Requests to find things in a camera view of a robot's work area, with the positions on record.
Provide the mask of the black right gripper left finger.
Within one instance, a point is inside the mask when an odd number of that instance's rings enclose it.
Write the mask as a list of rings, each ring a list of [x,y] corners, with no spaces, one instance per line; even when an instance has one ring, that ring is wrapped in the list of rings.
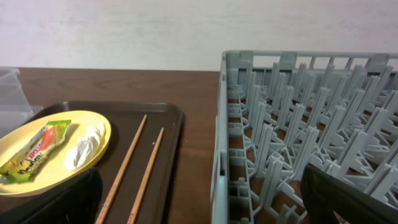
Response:
[[[90,168],[1,214],[1,224],[94,223],[102,191],[99,170]]]

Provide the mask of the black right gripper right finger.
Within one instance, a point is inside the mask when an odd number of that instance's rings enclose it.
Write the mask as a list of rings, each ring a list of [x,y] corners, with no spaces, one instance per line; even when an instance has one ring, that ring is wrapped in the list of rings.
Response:
[[[344,182],[306,166],[300,191],[310,223],[338,223],[336,215],[348,223],[397,224],[397,210]]]

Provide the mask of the white napkin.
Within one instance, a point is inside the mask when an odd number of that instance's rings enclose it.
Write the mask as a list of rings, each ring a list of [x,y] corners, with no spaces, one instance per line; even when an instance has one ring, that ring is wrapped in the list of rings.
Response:
[[[77,170],[91,160],[99,148],[106,130],[103,122],[85,129],[85,135],[68,151],[64,167],[66,170]]]

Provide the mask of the green orange snack wrapper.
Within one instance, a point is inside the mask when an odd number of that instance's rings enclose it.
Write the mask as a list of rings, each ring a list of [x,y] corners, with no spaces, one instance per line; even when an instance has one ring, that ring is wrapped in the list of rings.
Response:
[[[70,119],[47,122],[1,167],[1,177],[6,183],[29,181],[49,154],[65,141],[71,123]]]

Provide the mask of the grey dishwasher rack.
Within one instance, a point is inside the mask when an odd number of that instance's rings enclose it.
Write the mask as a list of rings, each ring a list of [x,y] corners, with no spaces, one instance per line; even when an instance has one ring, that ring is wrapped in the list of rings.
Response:
[[[307,165],[397,207],[396,54],[223,52],[211,222],[304,221]]]

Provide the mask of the wooden chopstick left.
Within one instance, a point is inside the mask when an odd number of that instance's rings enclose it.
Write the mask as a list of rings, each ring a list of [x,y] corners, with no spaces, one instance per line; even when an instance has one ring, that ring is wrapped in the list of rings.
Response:
[[[140,123],[140,125],[139,125],[139,127],[138,127],[138,129],[137,129],[137,131],[136,131],[136,134],[134,135],[134,138],[133,138],[133,140],[131,142],[131,145],[129,146],[127,154],[126,154],[126,156],[125,156],[125,158],[124,158],[124,160],[123,160],[123,162],[122,162],[122,164],[121,164],[121,166],[120,166],[120,168],[118,170],[116,178],[115,178],[115,180],[114,180],[114,182],[113,182],[113,184],[111,186],[111,189],[109,190],[109,193],[107,194],[106,200],[104,201],[104,204],[103,204],[103,206],[101,208],[101,211],[100,211],[100,213],[99,213],[99,215],[98,215],[98,217],[97,217],[97,219],[95,221],[95,224],[103,224],[105,219],[106,219],[106,216],[107,216],[107,214],[109,212],[109,209],[110,209],[110,207],[112,205],[112,202],[114,200],[116,192],[118,191],[119,185],[120,185],[120,183],[121,183],[121,181],[123,179],[124,173],[125,173],[125,171],[127,169],[127,166],[129,164],[130,158],[132,157],[133,152],[135,150],[135,147],[137,145],[137,142],[138,142],[138,140],[139,140],[139,138],[141,136],[141,132],[142,132],[142,130],[144,128],[146,119],[147,119],[147,115],[145,114],[143,119],[142,119],[142,121],[141,121],[141,123]]]

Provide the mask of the wooden chopstick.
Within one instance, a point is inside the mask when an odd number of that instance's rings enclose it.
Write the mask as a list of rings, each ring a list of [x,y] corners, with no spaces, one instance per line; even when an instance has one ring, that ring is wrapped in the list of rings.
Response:
[[[146,119],[147,119],[147,115],[145,114],[143,119],[142,119],[142,121],[141,121],[141,123],[140,123],[140,125],[139,125],[139,127],[138,127],[138,129],[137,129],[137,131],[136,131],[136,134],[134,135],[134,138],[133,138],[133,140],[131,142],[131,145],[129,146],[127,154],[126,154],[126,156],[125,156],[125,158],[124,158],[124,160],[123,160],[123,162],[122,162],[122,164],[121,164],[121,166],[120,166],[120,168],[118,170],[116,178],[115,178],[115,180],[114,180],[114,182],[113,182],[113,184],[111,186],[111,189],[109,190],[109,193],[107,194],[106,200],[104,201],[104,204],[103,204],[103,206],[101,208],[101,211],[100,211],[100,213],[99,213],[99,215],[98,215],[98,217],[97,217],[97,219],[95,221],[95,224],[103,224],[105,219],[106,219],[106,216],[107,216],[107,214],[109,212],[109,209],[110,209],[110,207],[112,205],[112,202],[114,200],[116,192],[118,191],[119,185],[120,185],[120,183],[121,183],[121,181],[123,179],[124,173],[125,173],[125,171],[127,169],[127,166],[129,164],[130,158],[132,157],[133,152],[135,150],[135,147],[137,145],[137,142],[138,142],[138,140],[139,140],[139,138],[141,136],[141,132],[142,132],[142,130],[144,128]]]
[[[155,142],[154,148],[152,150],[152,154],[151,154],[150,159],[148,161],[146,170],[144,172],[144,176],[142,178],[139,190],[137,192],[137,195],[136,195],[136,198],[135,198],[135,201],[134,201],[134,205],[132,206],[132,210],[131,210],[131,212],[129,214],[129,218],[127,220],[127,224],[135,224],[135,222],[136,222],[137,214],[139,212],[139,209],[140,209],[140,206],[141,206],[141,203],[142,203],[142,199],[144,198],[146,187],[147,187],[147,184],[148,184],[148,181],[149,181],[149,178],[150,178],[150,174],[152,172],[152,169],[153,169],[153,166],[154,166],[154,163],[155,163],[155,158],[156,158],[157,153],[159,151],[159,147],[160,147],[163,135],[164,135],[164,128],[161,128],[160,133],[158,135],[158,138],[157,138],[157,140]]]

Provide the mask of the yellow plate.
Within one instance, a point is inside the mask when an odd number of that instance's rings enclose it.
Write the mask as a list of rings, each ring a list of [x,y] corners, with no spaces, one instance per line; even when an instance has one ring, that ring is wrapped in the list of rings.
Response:
[[[1,195],[4,197],[28,197],[41,194],[58,184],[78,175],[93,167],[106,152],[112,133],[109,120],[93,111],[66,111],[37,118],[27,124],[11,131],[1,138],[1,164],[5,164],[15,153],[26,145],[34,135],[49,121],[72,121],[72,126],[67,134],[66,141],[52,151],[39,167],[34,179],[23,183],[1,184]],[[85,162],[79,169],[70,171],[64,166],[64,160],[68,151],[78,143],[78,138],[86,135],[86,129],[90,126],[104,124],[104,135],[95,151],[93,158]]]

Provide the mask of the wooden chopstick right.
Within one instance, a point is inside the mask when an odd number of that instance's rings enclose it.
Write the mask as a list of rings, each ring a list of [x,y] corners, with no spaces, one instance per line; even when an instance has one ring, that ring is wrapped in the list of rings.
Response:
[[[141,206],[141,203],[142,203],[142,199],[144,198],[146,187],[147,187],[147,184],[148,184],[148,181],[149,181],[149,178],[150,178],[150,174],[152,172],[152,169],[153,169],[153,166],[154,166],[154,163],[155,163],[155,158],[156,158],[157,153],[159,151],[159,147],[160,147],[163,135],[164,135],[164,128],[161,128],[160,133],[158,135],[158,138],[157,138],[157,140],[155,142],[154,148],[152,150],[152,154],[151,154],[150,159],[148,161],[146,170],[144,172],[144,176],[142,178],[139,190],[137,192],[137,195],[136,195],[136,198],[135,198],[135,201],[134,201],[134,205],[132,206],[132,210],[131,210],[131,212],[129,214],[129,218],[127,220],[127,224],[135,224],[135,222],[136,222],[137,214],[139,212],[139,209],[140,209],[140,206]]]

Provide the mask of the dark brown serving tray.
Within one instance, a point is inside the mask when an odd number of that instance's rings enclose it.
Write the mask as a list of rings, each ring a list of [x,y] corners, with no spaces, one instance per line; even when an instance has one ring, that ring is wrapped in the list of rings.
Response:
[[[112,128],[106,152],[91,167],[99,170],[103,180],[102,197],[96,219],[100,214],[134,135],[144,115],[147,115],[141,136],[104,223],[127,222],[155,142],[161,128],[164,128],[164,135],[136,218],[136,223],[161,223],[167,201],[178,136],[183,122],[181,110],[168,103],[65,101],[44,108],[23,125],[47,115],[77,110],[93,111],[103,115],[109,120]],[[39,195],[28,197],[4,197],[1,195],[1,214]]]

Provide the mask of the clear plastic bin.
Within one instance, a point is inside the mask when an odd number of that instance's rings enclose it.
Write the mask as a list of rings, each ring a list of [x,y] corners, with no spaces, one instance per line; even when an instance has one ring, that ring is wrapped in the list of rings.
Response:
[[[43,109],[29,104],[18,79],[19,69],[1,67],[1,138]]]

